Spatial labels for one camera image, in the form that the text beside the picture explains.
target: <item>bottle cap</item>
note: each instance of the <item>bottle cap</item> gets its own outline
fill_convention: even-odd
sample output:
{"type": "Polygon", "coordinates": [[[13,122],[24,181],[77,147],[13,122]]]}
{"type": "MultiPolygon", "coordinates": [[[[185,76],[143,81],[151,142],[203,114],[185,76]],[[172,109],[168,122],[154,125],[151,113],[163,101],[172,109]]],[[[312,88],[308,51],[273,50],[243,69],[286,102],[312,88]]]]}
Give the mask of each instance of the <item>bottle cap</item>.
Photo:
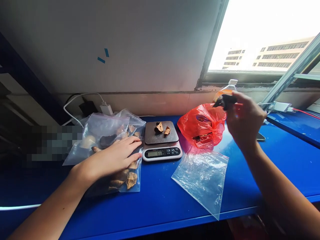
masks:
{"type": "Polygon", "coordinates": [[[237,80],[237,79],[230,79],[229,84],[236,85],[236,84],[237,84],[237,82],[238,82],[238,80],[237,80]]]}

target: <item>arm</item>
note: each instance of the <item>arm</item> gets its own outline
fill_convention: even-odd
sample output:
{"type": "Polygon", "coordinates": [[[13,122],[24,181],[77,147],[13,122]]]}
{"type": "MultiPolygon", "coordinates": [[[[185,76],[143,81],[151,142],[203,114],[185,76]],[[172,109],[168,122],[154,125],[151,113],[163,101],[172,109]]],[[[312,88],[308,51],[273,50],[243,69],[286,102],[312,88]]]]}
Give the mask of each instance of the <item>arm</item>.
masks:
{"type": "Polygon", "coordinates": [[[99,178],[127,168],[141,157],[128,157],[141,144],[137,137],[124,138],[72,168],[58,189],[9,237],[11,239],[58,239],[85,191],[99,178]]]}
{"type": "Polygon", "coordinates": [[[273,164],[256,141],[265,112],[244,94],[227,111],[227,125],[266,203],[312,239],[320,239],[320,212],[273,164]]]}

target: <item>blue table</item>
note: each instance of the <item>blue table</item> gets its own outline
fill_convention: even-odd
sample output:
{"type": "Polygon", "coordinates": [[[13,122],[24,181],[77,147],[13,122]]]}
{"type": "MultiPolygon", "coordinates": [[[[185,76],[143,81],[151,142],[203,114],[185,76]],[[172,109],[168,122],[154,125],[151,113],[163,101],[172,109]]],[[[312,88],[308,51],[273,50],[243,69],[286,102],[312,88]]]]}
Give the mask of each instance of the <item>blue table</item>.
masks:
{"type": "Polygon", "coordinates": [[[320,120],[302,112],[271,113],[268,121],[292,135],[320,148],[320,120]]]}
{"type": "MultiPolygon", "coordinates": [[[[145,118],[146,121],[171,120],[174,123],[178,119],[179,116],[145,118]]],[[[272,124],[262,126],[260,132],[266,137],[266,141],[260,143],[266,154],[311,202],[320,201],[320,150],[272,124]]],[[[187,142],[181,134],[179,137],[186,150],[187,142]]],[[[230,158],[220,219],[256,213],[263,201],[261,193],[227,129],[214,150],[230,158]]],[[[171,179],[179,162],[144,162],[139,193],[83,200],[61,239],[129,238],[215,221],[171,179]]],[[[18,174],[6,174],[7,184],[1,184],[0,206],[43,202],[60,184],[67,170],[62,167],[35,169],[32,173],[20,172],[19,179],[16,179],[18,174]]],[[[32,211],[0,212],[0,236],[10,234],[32,211]]]]}

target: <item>digital kitchen scale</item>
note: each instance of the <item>digital kitchen scale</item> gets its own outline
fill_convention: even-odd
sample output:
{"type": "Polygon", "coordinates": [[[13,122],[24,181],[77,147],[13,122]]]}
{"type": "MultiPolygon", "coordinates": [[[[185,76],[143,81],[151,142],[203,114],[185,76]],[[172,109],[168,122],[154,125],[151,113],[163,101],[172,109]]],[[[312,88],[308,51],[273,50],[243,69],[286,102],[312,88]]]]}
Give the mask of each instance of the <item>digital kitchen scale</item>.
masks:
{"type": "Polygon", "coordinates": [[[163,133],[156,134],[154,128],[159,122],[147,122],[144,135],[142,159],[151,161],[171,160],[182,157],[179,137],[171,121],[162,121],[163,130],[168,126],[171,131],[166,137],[163,133]]]}

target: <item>hand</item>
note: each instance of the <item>hand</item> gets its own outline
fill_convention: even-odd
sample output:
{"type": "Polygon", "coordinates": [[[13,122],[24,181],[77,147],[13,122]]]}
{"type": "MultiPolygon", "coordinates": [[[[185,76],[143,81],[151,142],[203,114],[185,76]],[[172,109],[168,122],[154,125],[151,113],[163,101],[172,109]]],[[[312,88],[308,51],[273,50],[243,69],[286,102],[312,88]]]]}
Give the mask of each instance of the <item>hand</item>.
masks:
{"type": "Polygon", "coordinates": [[[128,156],[140,145],[139,138],[125,137],[75,165],[71,174],[77,175],[77,179],[90,187],[99,178],[126,169],[130,163],[138,160],[141,153],[128,156]]]}
{"type": "Polygon", "coordinates": [[[242,151],[255,147],[256,137],[267,114],[248,96],[233,91],[237,103],[228,106],[227,125],[234,141],[242,151]]]}

